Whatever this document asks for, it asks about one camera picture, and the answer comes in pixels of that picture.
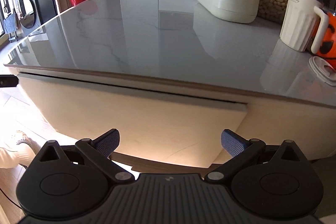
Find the wooden drawer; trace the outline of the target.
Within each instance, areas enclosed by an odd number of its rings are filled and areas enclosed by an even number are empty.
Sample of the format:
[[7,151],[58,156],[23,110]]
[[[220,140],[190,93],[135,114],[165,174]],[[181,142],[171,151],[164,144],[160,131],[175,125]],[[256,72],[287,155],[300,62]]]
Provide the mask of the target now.
[[221,133],[236,130],[247,107],[203,98],[19,74],[19,83],[58,132],[91,138],[115,128],[117,152],[168,164],[210,166]]

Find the washing machine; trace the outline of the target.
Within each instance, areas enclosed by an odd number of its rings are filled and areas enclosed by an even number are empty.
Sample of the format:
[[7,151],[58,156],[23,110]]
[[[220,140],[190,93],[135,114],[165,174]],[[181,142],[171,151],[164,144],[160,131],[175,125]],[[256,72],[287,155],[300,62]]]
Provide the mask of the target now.
[[37,0],[14,0],[14,6],[24,36],[41,26]]

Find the white plastic lid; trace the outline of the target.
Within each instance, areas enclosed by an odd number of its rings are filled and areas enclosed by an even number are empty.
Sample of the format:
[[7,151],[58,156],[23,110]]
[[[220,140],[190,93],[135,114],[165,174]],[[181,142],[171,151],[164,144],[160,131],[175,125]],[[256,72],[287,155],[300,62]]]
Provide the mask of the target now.
[[335,69],[324,59],[313,56],[309,59],[309,67],[311,71],[320,79],[323,83],[330,86],[336,84]]

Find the orange black kettle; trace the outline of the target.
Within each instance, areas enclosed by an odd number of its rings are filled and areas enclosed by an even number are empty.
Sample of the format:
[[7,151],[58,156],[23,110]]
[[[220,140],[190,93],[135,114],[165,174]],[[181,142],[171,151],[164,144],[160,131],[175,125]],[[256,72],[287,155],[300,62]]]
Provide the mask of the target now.
[[319,50],[314,55],[335,63],[335,10],[327,7],[323,7],[322,10],[329,17],[329,25],[319,46]]

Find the white ribbed mug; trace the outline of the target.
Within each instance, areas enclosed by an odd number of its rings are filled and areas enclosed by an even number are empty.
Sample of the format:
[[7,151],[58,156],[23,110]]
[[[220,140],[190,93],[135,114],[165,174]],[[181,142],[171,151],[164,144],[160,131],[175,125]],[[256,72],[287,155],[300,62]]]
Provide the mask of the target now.
[[288,0],[280,40],[291,49],[306,50],[311,34],[318,20],[314,8],[322,8],[318,0]]

